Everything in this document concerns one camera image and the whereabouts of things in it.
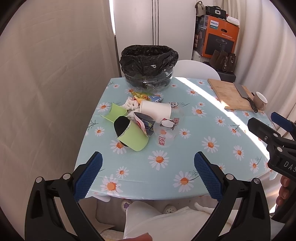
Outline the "right hand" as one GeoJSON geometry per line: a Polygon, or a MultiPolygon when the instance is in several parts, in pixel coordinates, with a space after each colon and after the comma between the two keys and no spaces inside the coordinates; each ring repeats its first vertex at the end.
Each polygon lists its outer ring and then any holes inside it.
{"type": "Polygon", "coordinates": [[[281,187],[278,192],[278,197],[276,199],[277,206],[282,206],[290,196],[290,191],[289,191],[290,179],[285,176],[282,176],[280,179],[280,183],[281,183],[281,187]]]}

